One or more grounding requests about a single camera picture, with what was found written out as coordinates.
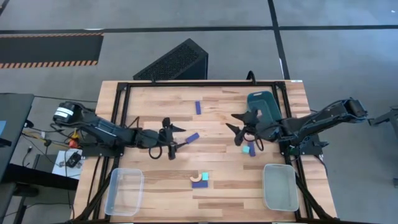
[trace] teal cube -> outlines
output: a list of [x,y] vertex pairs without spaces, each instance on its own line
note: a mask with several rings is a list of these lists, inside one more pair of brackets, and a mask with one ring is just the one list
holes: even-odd
[[243,146],[242,151],[243,151],[243,153],[245,153],[245,154],[249,154],[249,152],[250,152],[250,147],[249,147],[249,146]]
[[202,173],[201,173],[201,179],[202,179],[202,180],[209,180],[209,173],[207,173],[207,172],[202,172]]

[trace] wooden table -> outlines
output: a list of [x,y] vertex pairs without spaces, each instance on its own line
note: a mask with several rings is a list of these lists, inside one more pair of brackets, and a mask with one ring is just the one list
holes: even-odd
[[[96,113],[111,119],[118,81],[103,82]],[[309,114],[302,82],[286,81],[293,116]],[[284,164],[279,146],[264,141],[264,151],[256,149],[256,157],[242,153],[234,145],[234,134],[225,123],[242,126],[231,113],[246,110],[246,97],[255,91],[271,91],[263,86],[230,87],[133,87],[126,124],[140,116],[140,127],[159,130],[164,117],[186,129],[175,133],[177,142],[198,132],[200,139],[178,150],[177,158],[169,161],[167,152],[159,160],[149,157],[147,150],[126,148],[120,168],[140,169],[145,176],[144,196],[139,213],[133,217],[112,216],[112,222],[272,222],[294,221],[293,212],[269,210],[263,204],[262,170],[266,164]],[[282,94],[279,94],[283,105]],[[196,115],[195,101],[201,101],[201,115]],[[120,121],[122,103],[119,107]],[[301,156],[309,191],[332,216],[336,216],[324,167],[314,156]],[[85,208],[96,158],[85,161],[76,192],[75,211]],[[101,164],[93,192],[98,188]],[[209,172],[207,189],[192,189],[190,177]],[[305,208],[299,191],[300,209]],[[101,213],[104,215],[104,200]]]

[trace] transparent container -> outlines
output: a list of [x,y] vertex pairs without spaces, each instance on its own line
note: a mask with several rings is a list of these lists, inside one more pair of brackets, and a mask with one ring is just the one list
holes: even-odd
[[144,174],[139,169],[117,168],[112,171],[105,214],[133,216],[141,206]]
[[267,164],[262,177],[264,203],[269,209],[288,212],[299,209],[295,171],[292,166]]

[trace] hazard tape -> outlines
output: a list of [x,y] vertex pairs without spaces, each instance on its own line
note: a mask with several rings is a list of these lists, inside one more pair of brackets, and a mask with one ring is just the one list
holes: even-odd
[[20,37],[80,37],[80,36],[91,36],[91,35],[102,35],[102,36],[104,36],[104,33],[0,35],[0,38],[20,38]]
[[96,65],[98,61],[68,61],[68,62],[29,62],[29,63],[0,63],[0,68],[49,68],[49,67],[69,67],[69,66],[89,66]]

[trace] gray floor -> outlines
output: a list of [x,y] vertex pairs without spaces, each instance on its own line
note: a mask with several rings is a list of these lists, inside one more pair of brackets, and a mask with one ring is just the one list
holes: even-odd
[[[10,0],[0,17],[0,29],[271,25],[265,0],[39,2]],[[398,24],[396,1],[278,0],[275,8],[281,26]],[[360,99],[370,116],[398,105],[398,30],[283,31],[281,35],[290,76],[304,81],[313,109],[349,96]],[[272,31],[125,33],[105,35],[98,66],[3,69],[0,90],[95,100],[103,80],[130,80],[186,38],[209,53],[210,79],[240,79],[248,70],[258,79],[282,78]],[[30,119],[47,129],[59,103],[36,99]],[[339,217],[396,223],[398,190],[392,178],[398,177],[398,150],[390,125],[342,124],[321,137],[331,143],[325,148],[325,162]],[[14,163],[21,163],[26,147],[21,140]],[[17,201],[9,212],[17,209]],[[62,222],[68,216],[64,205],[33,207],[24,223]]]

